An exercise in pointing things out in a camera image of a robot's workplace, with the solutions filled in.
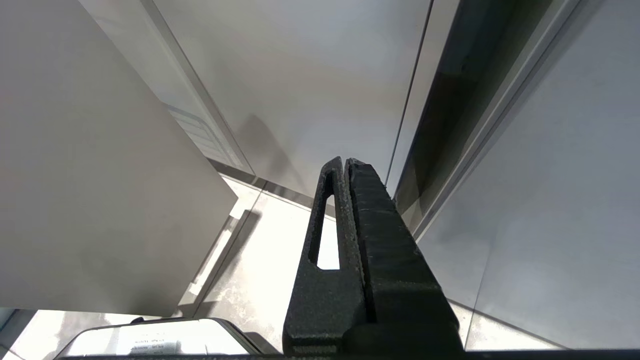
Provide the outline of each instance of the black clamp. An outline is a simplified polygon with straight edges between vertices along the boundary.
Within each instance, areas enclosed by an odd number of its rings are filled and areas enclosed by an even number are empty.
[[[320,173],[284,322],[285,355],[463,352],[458,319],[369,164]],[[316,266],[334,195],[340,270]]]

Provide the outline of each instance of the white panel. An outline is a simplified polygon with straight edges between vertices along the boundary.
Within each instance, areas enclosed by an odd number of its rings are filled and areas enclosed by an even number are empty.
[[[80,0],[80,3],[142,80],[167,105],[171,115],[205,156],[251,171],[244,166],[242,154],[234,150],[235,140],[230,135],[225,136],[223,120],[214,119],[217,113],[212,114],[207,109],[208,95],[198,94],[197,84],[194,86],[189,79],[186,73],[190,70],[189,64],[180,63],[176,57],[180,53],[173,53],[139,0]]]
[[[0,33],[0,306],[170,315],[235,195],[79,3]]]
[[[156,5],[256,175],[313,196],[342,156],[386,178],[429,0]]]

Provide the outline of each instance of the white cabinet door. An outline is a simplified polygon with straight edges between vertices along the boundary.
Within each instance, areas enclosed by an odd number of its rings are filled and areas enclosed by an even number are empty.
[[[0,306],[170,315],[235,195],[80,3],[0,33]]]
[[[153,1],[80,0],[202,154],[253,173]]]

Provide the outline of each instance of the gray wall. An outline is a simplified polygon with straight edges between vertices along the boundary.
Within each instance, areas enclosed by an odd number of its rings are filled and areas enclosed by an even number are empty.
[[[256,175],[313,196],[339,155],[386,178],[429,0],[156,4]]]
[[[607,1],[419,245],[448,297],[572,348],[640,346],[640,3]]]
[[[80,3],[0,33],[0,306],[171,315],[237,197]]]

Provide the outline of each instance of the metal strip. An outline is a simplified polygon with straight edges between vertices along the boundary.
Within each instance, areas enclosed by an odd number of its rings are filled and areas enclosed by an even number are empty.
[[[305,194],[296,192],[289,188],[286,188],[282,185],[278,185],[276,183],[272,183],[271,181],[265,180],[261,177],[257,177],[255,175],[247,174],[241,170],[230,167],[219,161],[208,159],[209,163],[216,169],[217,172],[229,176],[233,179],[240,180],[243,183],[250,184],[265,192],[270,193],[271,195],[277,196],[284,201],[295,204],[297,206],[303,206],[305,208],[311,208],[313,205],[314,199],[312,197],[306,196]],[[326,216],[335,218],[335,206],[331,204],[326,205],[326,209],[324,214]]]
[[[213,122],[215,122],[215,124],[217,125],[216,126],[217,129],[220,130],[221,134],[218,134],[219,136],[216,136],[216,138],[220,142],[222,142],[223,151],[231,159],[231,161],[234,162],[235,166],[241,168],[245,172],[254,174],[255,172],[253,171],[253,169],[251,168],[251,165],[249,164],[246,157],[244,156],[244,153],[240,149],[240,146],[238,146],[236,139],[233,136],[233,132],[231,131],[231,128],[229,128],[227,122],[225,121],[224,117],[220,113],[220,110],[216,106],[216,103],[211,98],[211,95],[207,91],[206,87],[204,87],[204,84],[200,80],[200,77],[198,77],[198,74],[196,73],[195,69],[193,68],[193,66],[191,66],[191,62],[189,61],[187,56],[184,54],[184,51],[182,51],[182,47],[180,46],[177,39],[173,35],[173,32],[169,28],[169,25],[164,20],[162,13],[160,12],[156,4],[153,2],[153,0],[140,0],[140,2],[144,7],[145,11],[147,12],[149,18],[157,28],[165,44],[167,45],[167,50],[171,52],[173,57],[176,59],[178,65],[182,69],[183,73],[191,83],[191,86],[193,87],[195,94],[197,95],[197,97],[202,102],[202,105],[204,106],[203,110],[206,111],[206,114],[208,114],[213,120]]]
[[[534,74],[534,67],[550,47],[553,39],[568,20],[569,15],[571,15],[577,4],[578,0],[554,0],[549,5],[529,41],[525,44],[505,80],[478,121],[478,125],[469,136],[470,141],[468,141],[468,146],[460,160],[447,177],[433,202],[427,208],[426,215],[413,232],[416,241],[420,241],[424,236],[442,206],[472,168],[471,165],[481,159],[478,155],[482,153],[487,141],[495,133],[496,128],[500,126],[502,119],[510,109],[510,105],[517,100],[520,90],[529,84],[527,80]]]
[[[219,281],[223,272],[228,267],[228,263],[237,255],[240,248],[244,245],[244,241],[248,237],[248,234],[253,231],[253,228],[255,227],[258,219],[259,216],[257,214],[252,213],[250,210],[245,210],[240,219],[237,220],[231,236],[224,244],[219,257],[217,259],[208,259],[210,261],[214,261],[213,267],[211,268],[209,274],[207,274],[207,278],[204,281],[200,292],[196,296],[196,299],[193,301],[191,313],[183,314],[185,317],[200,318],[207,316],[207,314],[198,313],[198,311],[200,310],[200,306],[206,299],[209,292],[212,290],[213,286]]]
[[[422,38],[422,46],[410,85],[407,102],[404,107],[396,146],[392,154],[385,186],[387,192],[395,197],[404,164],[413,145],[413,137],[420,124],[422,110],[426,104],[431,84],[438,70],[438,64],[444,51],[449,31],[456,17],[459,0],[433,0],[431,11]]]

